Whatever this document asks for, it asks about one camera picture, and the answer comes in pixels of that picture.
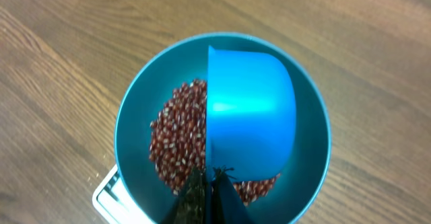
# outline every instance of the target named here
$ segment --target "scale platform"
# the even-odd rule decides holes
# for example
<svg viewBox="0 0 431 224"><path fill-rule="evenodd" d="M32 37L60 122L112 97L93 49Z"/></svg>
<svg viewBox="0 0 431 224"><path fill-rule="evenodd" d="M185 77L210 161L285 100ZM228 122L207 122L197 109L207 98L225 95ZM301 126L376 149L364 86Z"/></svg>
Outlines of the scale platform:
<svg viewBox="0 0 431 224"><path fill-rule="evenodd" d="M154 223L132 200L115 165L93 194L94 208L110 224Z"/></svg>

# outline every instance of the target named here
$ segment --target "wooden surface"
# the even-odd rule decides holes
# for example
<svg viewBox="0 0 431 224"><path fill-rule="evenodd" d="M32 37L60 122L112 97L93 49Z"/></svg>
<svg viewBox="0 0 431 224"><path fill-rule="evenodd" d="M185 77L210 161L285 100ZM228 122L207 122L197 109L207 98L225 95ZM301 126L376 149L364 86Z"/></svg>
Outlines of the wooden surface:
<svg viewBox="0 0 431 224"><path fill-rule="evenodd" d="M327 103L300 223L431 223L431 0L0 0L0 223L104 223L91 196L132 78L220 30L283 48Z"/></svg>

